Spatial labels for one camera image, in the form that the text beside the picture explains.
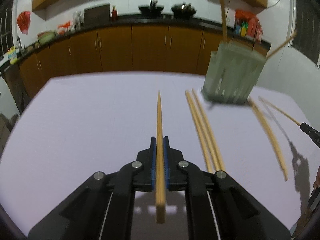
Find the chopstick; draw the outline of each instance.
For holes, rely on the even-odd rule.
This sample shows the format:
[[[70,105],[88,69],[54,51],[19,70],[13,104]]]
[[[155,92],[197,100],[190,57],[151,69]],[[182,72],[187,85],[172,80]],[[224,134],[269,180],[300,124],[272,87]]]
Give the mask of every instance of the chopstick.
[[[277,111],[279,111],[281,114],[284,114],[286,117],[288,117],[291,121],[295,122],[298,126],[301,125],[301,123],[299,123],[297,120],[295,120],[293,117],[291,117],[290,115],[288,115],[285,111],[281,110],[280,108],[278,108],[277,106],[275,106],[274,104],[270,103],[269,101],[265,100],[264,98],[259,96],[259,100],[264,102],[265,104],[271,106],[273,109],[276,109]]]
[[[205,122],[205,125],[202,124],[203,126],[205,126],[205,135],[207,134],[206,137],[206,140],[208,142],[208,145],[209,145],[209,150],[210,150],[210,153],[211,153],[211,158],[212,160],[214,159],[214,157],[216,156],[217,159],[218,159],[218,163],[219,163],[219,169],[218,170],[222,170],[222,171],[225,171],[226,170],[226,167],[224,165],[224,162],[223,162],[223,159],[222,159],[222,156],[221,156],[221,152],[220,152],[220,149],[219,149],[219,146],[217,144],[217,141],[214,137],[214,134],[213,134],[213,131],[212,131],[212,128],[211,128],[211,125],[209,123],[209,120],[208,120],[208,116],[207,114],[205,113],[200,101],[199,101],[199,98],[198,98],[198,95],[196,94],[195,90],[192,89],[192,94],[193,94],[193,97],[195,98],[196,100],[196,104],[198,105],[198,108],[200,110],[200,113],[202,115],[202,118]]]
[[[224,7],[224,0],[220,0],[221,17],[222,17],[222,37],[223,42],[227,43],[227,24],[226,24],[226,12]]]
[[[156,152],[156,223],[165,223],[165,184],[164,184],[164,157],[162,137],[161,96],[158,92],[157,105],[157,152]]]
[[[251,109],[253,110],[253,112],[255,113],[255,115],[257,116],[257,119],[259,120],[261,126],[263,127],[263,129],[265,130],[266,134],[268,135],[269,141],[271,142],[271,145],[273,147],[273,150],[278,158],[278,162],[279,165],[281,167],[281,170],[283,172],[284,175],[284,179],[285,181],[288,180],[288,170],[284,161],[284,157],[283,154],[281,152],[279,143],[275,137],[275,135],[273,134],[267,120],[264,118],[264,115],[262,114],[262,112],[260,111],[260,109],[257,107],[257,105],[255,104],[255,102],[252,99],[248,99],[249,105],[251,106]]]
[[[197,134],[198,134],[198,137],[199,137],[199,141],[200,141],[200,145],[201,145],[201,149],[202,149],[202,153],[203,153],[203,157],[204,157],[204,162],[205,162],[205,165],[207,167],[207,171],[210,172],[210,173],[213,173],[213,169],[212,169],[212,166],[211,166],[207,145],[206,145],[206,142],[204,140],[203,127],[200,125],[199,113],[197,112],[197,109],[195,108],[195,105],[193,103],[191,95],[190,95],[189,91],[187,91],[187,90],[186,90],[186,97],[187,97],[187,102],[188,102],[188,105],[189,105],[189,108],[190,108],[190,112],[191,112],[191,115],[192,115],[192,119],[193,119],[193,122],[195,124],[196,131],[197,131]]]
[[[295,36],[297,35],[297,31],[294,31],[294,33],[287,38],[284,43],[282,43],[278,48],[276,48],[274,51],[272,51],[269,55],[266,56],[266,59],[272,57],[274,54],[276,54],[279,50],[281,50],[289,41],[291,41]]]

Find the bottle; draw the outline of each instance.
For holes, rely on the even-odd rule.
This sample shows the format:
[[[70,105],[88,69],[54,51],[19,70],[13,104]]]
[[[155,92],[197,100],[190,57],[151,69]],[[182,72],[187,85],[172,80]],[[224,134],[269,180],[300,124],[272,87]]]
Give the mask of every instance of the bottle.
[[[112,21],[118,20],[118,12],[116,10],[116,6],[115,5],[112,7],[111,20]]]

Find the kitchen utensil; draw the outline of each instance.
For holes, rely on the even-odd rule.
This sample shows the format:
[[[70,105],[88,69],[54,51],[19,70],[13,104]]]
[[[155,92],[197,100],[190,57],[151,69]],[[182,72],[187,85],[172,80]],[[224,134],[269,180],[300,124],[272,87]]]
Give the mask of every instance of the kitchen utensil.
[[[141,11],[142,16],[157,18],[161,15],[164,6],[157,6],[157,0],[150,0],[150,4],[148,5],[140,5],[138,6]]]
[[[38,37],[38,41],[39,41],[40,45],[43,45],[43,44],[49,42],[50,40],[52,40],[55,36],[56,36],[55,31],[48,31],[46,33],[41,34]]]
[[[173,15],[175,18],[182,18],[182,19],[190,19],[193,15],[197,12],[196,9],[191,6],[191,3],[186,5],[186,2],[182,4],[175,4],[171,7],[173,11]]]
[[[84,26],[101,25],[110,20],[110,4],[103,4],[84,10]]]

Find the white table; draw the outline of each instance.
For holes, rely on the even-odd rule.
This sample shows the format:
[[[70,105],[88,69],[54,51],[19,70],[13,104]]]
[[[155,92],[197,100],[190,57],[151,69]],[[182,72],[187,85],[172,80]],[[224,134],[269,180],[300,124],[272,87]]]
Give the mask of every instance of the white table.
[[[163,135],[169,136],[170,146],[181,150],[186,160],[205,170],[185,99],[186,89],[199,91],[203,82],[202,76],[137,72],[51,79],[23,113],[4,150],[0,163],[2,206],[27,235],[94,172],[112,173],[135,160],[156,135],[158,90]],[[262,110],[259,95],[300,122],[308,122],[289,96],[255,87],[251,96]],[[291,228],[300,217],[300,194],[295,190],[292,152],[277,124],[266,114],[289,170],[287,182],[249,107],[205,104],[205,109],[227,172]],[[320,164],[319,149],[296,124],[273,113],[297,152],[309,160],[310,178],[301,181],[309,190]],[[187,239],[183,193],[167,195],[165,225],[155,224],[154,202],[153,193],[136,194],[132,239]]]

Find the red bag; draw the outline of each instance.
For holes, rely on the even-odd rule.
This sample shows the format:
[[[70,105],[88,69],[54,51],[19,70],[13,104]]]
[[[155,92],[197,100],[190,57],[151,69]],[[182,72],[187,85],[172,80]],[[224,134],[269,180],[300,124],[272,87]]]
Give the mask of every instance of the red bag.
[[[19,14],[17,18],[17,24],[20,28],[20,31],[28,35],[28,30],[30,26],[30,11],[24,11],[21,14]]]

